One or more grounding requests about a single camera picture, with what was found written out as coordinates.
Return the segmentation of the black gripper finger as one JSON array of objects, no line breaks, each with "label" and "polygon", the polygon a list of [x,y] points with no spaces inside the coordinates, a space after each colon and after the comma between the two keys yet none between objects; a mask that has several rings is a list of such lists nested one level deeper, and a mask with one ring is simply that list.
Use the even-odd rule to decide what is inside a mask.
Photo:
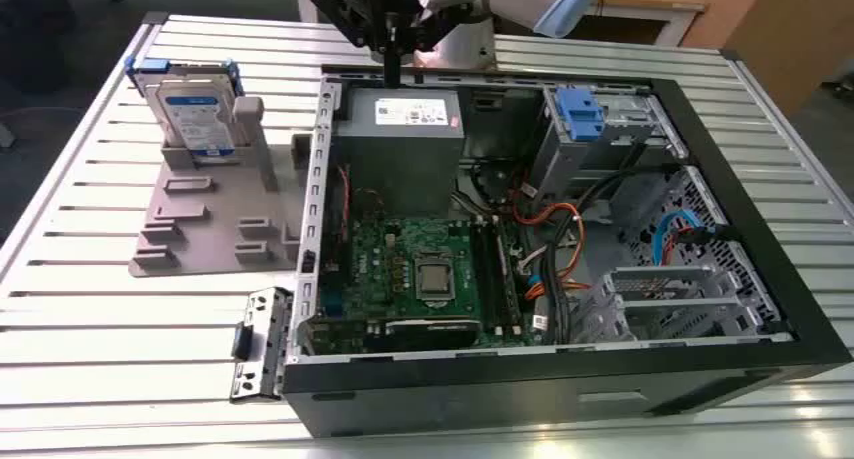
[{"label": "black gripper finger", "polygon": [[392,86],[400,86],[402,57],[429,52],[461,22],[460,10],[438,10],[425,19],[412,14],[392,15]]},{"label": "black gripper finger", "polygon": [[394,86],[394,13],[385,0],[309,0],[357,48],[380,57],[382,84]]}]

